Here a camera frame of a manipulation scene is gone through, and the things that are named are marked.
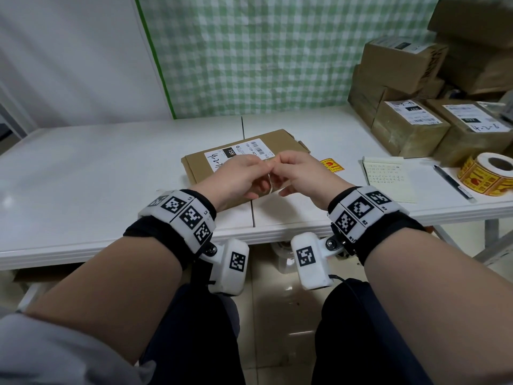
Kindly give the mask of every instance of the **pen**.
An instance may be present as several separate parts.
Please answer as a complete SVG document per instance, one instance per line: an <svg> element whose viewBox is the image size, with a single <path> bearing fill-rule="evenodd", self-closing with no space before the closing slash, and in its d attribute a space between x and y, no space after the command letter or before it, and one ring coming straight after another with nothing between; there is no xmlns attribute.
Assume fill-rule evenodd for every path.
<svg viewBox="0 0 513 385"><path fill-rule="evenodd" d="M433 168L439 175L443 177L445 181L449 182L450 186L452 186L459 193L461 193L463 197L465 197L465 199L469 200L472 204L477 202L477 200L474 197L472 197L472 195L469 192L467 192L467 190L464 189L462 185L460 185L454 178L452 178L449 174L443 171L441 167L434 165Z"/></svg>

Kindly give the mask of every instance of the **green checkered wall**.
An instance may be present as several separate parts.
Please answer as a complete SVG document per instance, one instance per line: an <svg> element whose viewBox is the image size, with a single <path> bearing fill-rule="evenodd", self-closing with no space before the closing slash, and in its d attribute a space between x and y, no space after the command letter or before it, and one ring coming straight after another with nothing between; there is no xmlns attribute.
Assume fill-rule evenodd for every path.
<svg viewBox="0 0 513 385"><path fill-rule="evenodd" d="M136 3L173 115L188 118L342 104L363 45L425 39L437 1Z"/></svg>

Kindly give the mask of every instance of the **forearm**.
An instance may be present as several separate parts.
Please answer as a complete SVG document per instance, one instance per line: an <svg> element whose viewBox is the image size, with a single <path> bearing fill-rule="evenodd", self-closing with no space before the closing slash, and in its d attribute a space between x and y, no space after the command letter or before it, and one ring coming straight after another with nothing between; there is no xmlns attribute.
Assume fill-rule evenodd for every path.
<svg viewBox="0 0 513 385"><path fill-rule="evenodd" d="M29 306L26 314L96 337L135 363L181 276L178 259L159 241L123 237Z"/></svg>
<svg viewBox="0 0 513 385"><path fill-rule="evenodd" d="M502 277L408 228L370 253L365 273L433 382L513 378L513 285Z"/></svg>

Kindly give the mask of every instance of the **gray sleeve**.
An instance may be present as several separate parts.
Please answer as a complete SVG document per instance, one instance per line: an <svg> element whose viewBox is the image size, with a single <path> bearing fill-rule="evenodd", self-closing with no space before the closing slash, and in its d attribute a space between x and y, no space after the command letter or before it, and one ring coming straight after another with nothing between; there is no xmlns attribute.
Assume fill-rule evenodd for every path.
<svg viewBox="0 0 513 385"><path fill-rule="evenodd" d="M134 367L105 343L66 327L12 314L0 320L0 382L147 384L154 362Z"/></svg>

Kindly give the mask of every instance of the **wristband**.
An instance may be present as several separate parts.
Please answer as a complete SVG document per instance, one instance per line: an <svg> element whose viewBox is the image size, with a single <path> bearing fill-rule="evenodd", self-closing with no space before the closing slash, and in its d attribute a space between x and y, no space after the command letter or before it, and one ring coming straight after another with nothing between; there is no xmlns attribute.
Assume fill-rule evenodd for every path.
<svg viewBox="0 0 513 385"><path fill-rule="evenodd" d="M345 190L334 198L328 210L337 239L362 265L378 244L400 229L424 231L405 209L373 186Z"/></svg>
<svg viewBox="0 0 513 385"><path fill-rule="evenodd" d="M215 216L214 207L203 195L190 189L172 190L144 207L123 236L156 238L185 269L210 242Z"/></svg>

